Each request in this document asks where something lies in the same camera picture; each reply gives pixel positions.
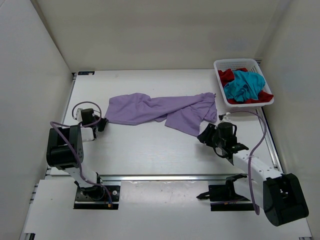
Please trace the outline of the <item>purple t-shirt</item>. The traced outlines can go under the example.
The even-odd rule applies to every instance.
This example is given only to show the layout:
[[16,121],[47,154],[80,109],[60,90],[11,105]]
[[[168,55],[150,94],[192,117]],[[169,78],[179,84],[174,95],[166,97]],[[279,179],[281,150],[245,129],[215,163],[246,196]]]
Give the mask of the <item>purple t-shirt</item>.
[[109,99],[105,117],[110,123],[130,126],[165,121],[166,127],[196,137],[203,121],[217,121],[215,97],[212,92],[154,98],[144,93],[119,95]]

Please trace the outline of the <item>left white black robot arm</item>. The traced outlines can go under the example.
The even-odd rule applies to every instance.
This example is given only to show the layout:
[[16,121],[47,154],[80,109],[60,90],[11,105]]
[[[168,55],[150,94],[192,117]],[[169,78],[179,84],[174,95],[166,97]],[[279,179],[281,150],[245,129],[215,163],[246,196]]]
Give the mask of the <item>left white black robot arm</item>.
[[50,167],[68,173],[83,195],[93,201],[112,203],[110,191],[103,186],[100,175],[85,166],[84,142],[97,139],[105,130],[108,120],[96,115],[93,108],[78,108],[72,116],[76,125],[51,122],[46,150],[46,161]]

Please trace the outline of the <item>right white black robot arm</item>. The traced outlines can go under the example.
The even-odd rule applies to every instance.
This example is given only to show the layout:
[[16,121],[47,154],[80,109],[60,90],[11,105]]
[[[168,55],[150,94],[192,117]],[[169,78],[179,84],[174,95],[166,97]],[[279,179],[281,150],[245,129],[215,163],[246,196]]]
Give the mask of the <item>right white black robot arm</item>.
[[197,136],[214,152],[220,151],[220,158],[243,171],[227,177],[223,185],[210,185],[197,199],[209,199],[212,206],[251,201],[276,227],[308,217],[309,209],[299,179],[292,173],[281,173],[249,153],[249,148],[238,142],[236,133],[236,125],[222,122],[209,124]]

